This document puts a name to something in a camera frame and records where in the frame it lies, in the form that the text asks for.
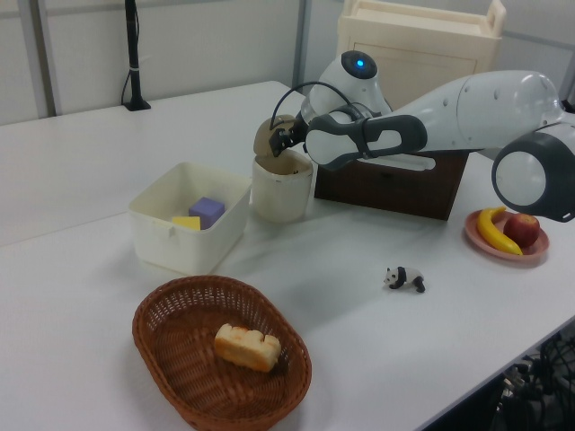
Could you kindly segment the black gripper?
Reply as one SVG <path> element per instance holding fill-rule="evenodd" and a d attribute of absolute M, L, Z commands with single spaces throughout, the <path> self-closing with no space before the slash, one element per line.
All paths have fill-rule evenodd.
<path fill-rule="evenodd" d="M 275 130 L 269 140 L 271 154 L 279 157 L 284 150 L 304 143 L 308 129 L 308 124 L 301 117 L 296 117 L 289 129 Z"/>

